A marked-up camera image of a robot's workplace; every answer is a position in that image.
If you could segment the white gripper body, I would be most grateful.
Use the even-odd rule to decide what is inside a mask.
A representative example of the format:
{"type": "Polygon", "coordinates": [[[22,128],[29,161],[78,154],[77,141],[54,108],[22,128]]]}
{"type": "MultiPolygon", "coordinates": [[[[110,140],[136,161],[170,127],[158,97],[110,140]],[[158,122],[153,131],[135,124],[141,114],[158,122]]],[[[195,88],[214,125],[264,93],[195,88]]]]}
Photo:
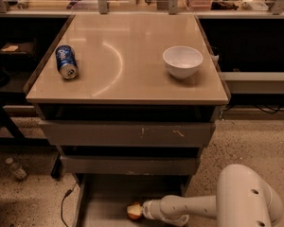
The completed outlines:
{"type": "Polygon", "coordinates": [[[147,219],[161,220],[160,200],[145,201],[142,205],[143,216],[147,219]]]}

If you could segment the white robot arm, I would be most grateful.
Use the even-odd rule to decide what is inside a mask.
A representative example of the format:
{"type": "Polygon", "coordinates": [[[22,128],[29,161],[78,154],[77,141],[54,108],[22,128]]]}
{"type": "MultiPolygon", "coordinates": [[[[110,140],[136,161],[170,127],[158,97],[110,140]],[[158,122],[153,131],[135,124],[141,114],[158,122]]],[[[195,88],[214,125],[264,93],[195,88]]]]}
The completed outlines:
{"type": "Polygon", "coordinates": [[[274,227],[282,219],[279,195],[253,169],[233,164],[218,178],[214,196],[178,197],[167,195],[159,200],[133,203],[127,215],[183,227],[191,215],[214,218],[218,227],[274,227]]]}

